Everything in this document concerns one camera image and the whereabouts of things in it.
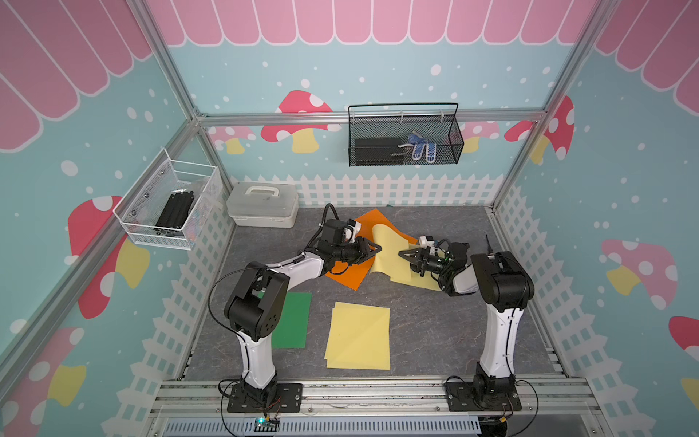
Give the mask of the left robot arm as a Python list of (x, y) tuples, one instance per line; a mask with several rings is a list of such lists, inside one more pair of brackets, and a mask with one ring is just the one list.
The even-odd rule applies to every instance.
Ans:
[(288, 292), (294, 287), (333, 273), (337, 263), (348, 268), (364, 264), (382, 251), (379, 244), (359, 235), (362, 224), (341, 220), (334, 205), (323, 209), (320, 224), (305, 248), (277, 263), (253, 261), (238, 272), (219, 325), (234, 333), (243, 358), (242, 375), (232, 382), (229, 411), (238, 406), (266, 412), (280, 406), (284, 395), (273, 363), (271, 335), (281, 321)]

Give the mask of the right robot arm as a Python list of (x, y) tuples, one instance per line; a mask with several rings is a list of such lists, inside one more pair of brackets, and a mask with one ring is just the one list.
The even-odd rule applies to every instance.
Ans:
[(504, 415), (518, 412), (522, 404), (517, 393), (514, 366), (518, 327), (535, 295), (533, 280), (509, 251), (469, 253), (470, 245), (449, 240), (420, 238), (414, 248), (398, 256), (411, 271), (430, 275), (439, 290), (452, 296), (478, 294), (486, 304), (485, 344), (470, 382), (451, 376), (444, 382), (452, 412), (496, 411)]

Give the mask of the green paper sheet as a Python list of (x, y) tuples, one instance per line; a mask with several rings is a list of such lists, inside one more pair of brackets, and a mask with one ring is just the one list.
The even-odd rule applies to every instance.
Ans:
[(303, 349), (306, 347), (312, 294), (289, 292), (286, 296), (280, 324), (272, 333), (273, 349)]

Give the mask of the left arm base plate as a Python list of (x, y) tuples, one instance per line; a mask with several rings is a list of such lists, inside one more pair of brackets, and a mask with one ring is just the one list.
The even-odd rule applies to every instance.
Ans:
[(228, 413), (299, 413), (304, 386), (272, 381), (265, 389), (237, 385), (226, 404)]

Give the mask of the black box in mesh basket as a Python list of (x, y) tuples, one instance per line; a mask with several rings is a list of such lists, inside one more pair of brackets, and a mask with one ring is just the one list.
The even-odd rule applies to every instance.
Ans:
[(400, 138), (356, 138), (351, 148), (355, 166), (389, 166), (404, 162), (406, 152)]

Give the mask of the yellow paper sheet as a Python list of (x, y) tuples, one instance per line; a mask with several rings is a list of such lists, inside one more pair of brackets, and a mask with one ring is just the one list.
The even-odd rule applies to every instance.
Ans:
[(330, 369), (391, 369), (391, 310), (384, 307), (337, 302), (325, 352)]
[(398, 255), (399, 251), (420, 247), (418, 244), (409, 244), (402, 236), (384, 225), (374, 226), (372, 232), (373, 242), (380, 245), (382, 251), (374, 257), (375, 261), (371, 267), (371, 273), (383, 273), (392, 282), (403, 285), (431, 291), (440, 290), (438, 282), (431, 278), (430, 273), (426, 273), (424, 277), (421, 277), (419, 274), (412, 272), (409, 262), (401, 259)]

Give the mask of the orange paper sheet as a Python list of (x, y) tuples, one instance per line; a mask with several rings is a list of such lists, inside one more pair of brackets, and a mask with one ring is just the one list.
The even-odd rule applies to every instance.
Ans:
[(398, 235), (402, 236), (409, 244), (417, 245), (418, 240), (409, 236), (408, 234), (405, 234), (401, 231), (399, 231), (378, 209), (373, 209), (370, 212), (367, 212), (358, 218), (355, 218), (355, 221), (357, 223), (360, 223), (362, 226), (360, 228), (359, 237), (362, 238), (367, 238), (369, 240), (373, 240), (373, 232), (372, 229), (376, 225), (384, 225), (390, 229), (392, 229), (394, 232), (396, 232)]
[(371, 272), (374, 261), (375, 258), (371, 258), (362, 264), (355, 264), (352, 266), (338, 261), (332, 271), (326, 274), (326, 277), (353, 291), (358, 291), (364, 279)]

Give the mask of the blue white item in basket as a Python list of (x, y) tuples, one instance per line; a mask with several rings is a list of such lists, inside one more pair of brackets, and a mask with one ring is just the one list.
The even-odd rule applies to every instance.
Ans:
[(437, 160), (437, 144), (430, 142), (416, 131), (411, 132), (406, 143), (398, 145), (400, 152), (413, 161), (424, 160), (428, 164), (434, 164)]

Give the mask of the white plastic storage box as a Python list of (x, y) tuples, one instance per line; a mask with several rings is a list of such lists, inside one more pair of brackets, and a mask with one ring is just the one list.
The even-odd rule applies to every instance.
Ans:
[(226, 207), (237, 226), (290, 229), (296, 222), (300, 198), (293, 185), (240, 182), (231, 191)]

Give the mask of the black item in white basket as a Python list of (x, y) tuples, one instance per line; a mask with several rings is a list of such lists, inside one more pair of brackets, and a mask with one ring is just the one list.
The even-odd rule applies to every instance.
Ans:
[(158, 217), (154, 231), (158, 236), (181, 237), (190, 208), (195, 200), (192, 190), (178, 190), (169, 195), (169, 199)]

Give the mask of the yellow paper sheet bottom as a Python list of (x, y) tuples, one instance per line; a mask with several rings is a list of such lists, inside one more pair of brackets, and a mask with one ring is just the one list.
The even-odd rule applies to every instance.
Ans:
[(430, 273), (426, 273), (424, 277), (421, 277), (419, 274), (412, 272), (409, 262), (401, 259), (398, 255), (399, 251), (420, 247), (418, 244), (409, 244), (402, 236), (384, 225), (374, 226), (372, 232), (373, 242), (380, 245), (382, 251), (374, 257), (375, 261), (371, 267), (371, 273), (383, 273), (392, 282), (403, 285), (431, 291), (440, 290), (438, 282), (431, 278)]

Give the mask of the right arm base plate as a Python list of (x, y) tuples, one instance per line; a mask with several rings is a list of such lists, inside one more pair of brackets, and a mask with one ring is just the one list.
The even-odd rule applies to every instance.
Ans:
[(477, 388), (473, 382), (452, 381), (444, 385), (449, 410), (455, 412), (494, 412), (508, 415), (522, 409), (521, 399), (516, 391), (510, 393), (487, 393)]

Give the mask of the aluminium front rail frame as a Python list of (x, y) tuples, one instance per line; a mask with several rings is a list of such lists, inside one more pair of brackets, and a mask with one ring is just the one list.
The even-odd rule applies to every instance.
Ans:
[[(144, 436), (610, 436), (611, 426), (584, 379), (526, 374), (522, 409), (451, 412), (448, 377), (297, 380), (299, 413), (228, 413), (231, 382), (167, 382), (147, 414)], [(255, 421), (280, 421), (256, 433)]]

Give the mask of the small green circuit board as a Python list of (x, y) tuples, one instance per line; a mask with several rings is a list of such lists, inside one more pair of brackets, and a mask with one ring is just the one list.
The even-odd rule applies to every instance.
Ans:
[(280, 421), (269, 417), (260, 417), (255, 421), (256, 433), (276, 433), (280, 428)]

